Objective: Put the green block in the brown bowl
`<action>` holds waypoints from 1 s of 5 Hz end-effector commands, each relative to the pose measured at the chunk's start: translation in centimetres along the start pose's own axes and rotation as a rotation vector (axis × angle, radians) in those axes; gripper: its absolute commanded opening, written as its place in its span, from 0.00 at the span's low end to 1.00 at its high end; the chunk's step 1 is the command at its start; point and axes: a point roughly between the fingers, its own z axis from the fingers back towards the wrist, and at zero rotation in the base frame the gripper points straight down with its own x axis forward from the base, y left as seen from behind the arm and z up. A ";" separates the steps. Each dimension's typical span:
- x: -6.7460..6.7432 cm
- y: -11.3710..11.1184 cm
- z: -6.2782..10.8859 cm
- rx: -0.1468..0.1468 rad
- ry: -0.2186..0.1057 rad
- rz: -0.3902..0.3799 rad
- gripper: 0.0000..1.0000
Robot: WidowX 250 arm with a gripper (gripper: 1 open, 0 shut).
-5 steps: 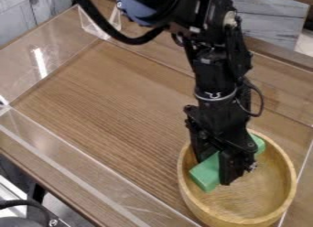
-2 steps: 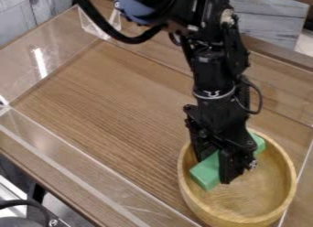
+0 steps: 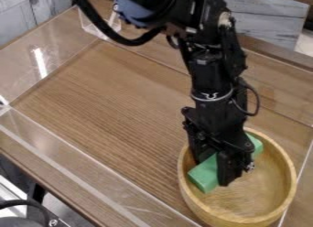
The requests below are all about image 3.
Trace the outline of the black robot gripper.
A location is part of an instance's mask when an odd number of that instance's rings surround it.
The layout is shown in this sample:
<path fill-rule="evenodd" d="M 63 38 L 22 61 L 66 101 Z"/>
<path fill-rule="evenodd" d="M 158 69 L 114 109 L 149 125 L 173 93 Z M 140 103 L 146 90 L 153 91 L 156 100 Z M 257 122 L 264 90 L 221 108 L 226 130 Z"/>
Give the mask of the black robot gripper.
<path fill-rule="evenodd" d="M 184 107 L 184 128 L 197 164 L 217 155 L 218 183 L 228 187 L 251 170 L 255 145 L 244 125 L 252 116 L 247 92 L 192 92 L 194 107 Z"/>

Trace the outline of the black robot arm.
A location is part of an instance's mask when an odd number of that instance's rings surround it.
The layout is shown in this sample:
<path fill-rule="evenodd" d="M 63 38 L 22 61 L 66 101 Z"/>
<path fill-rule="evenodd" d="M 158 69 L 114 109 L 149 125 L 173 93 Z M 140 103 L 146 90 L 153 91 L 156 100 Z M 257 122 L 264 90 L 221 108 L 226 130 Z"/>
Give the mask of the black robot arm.
<path fill-rule="evenodd" d="M 114 0 L 114 11 L 145 33 L 119 34 L 99 15 L 90 0 L 74 0 L 95 27 L 117 43 L 136 47 L 164 34 L 180 50 L 192 76 L 194 107 L 185 107 L 184 128 L 194 162 L 217 158 L 216 178 L 229 186 L 255 169 L 256 145 L 245 133 L 251 112 L 248 92 L 255 88 L 241 77 L 248 55 L 236 32 L 236 18 L 224 0 Z"/>

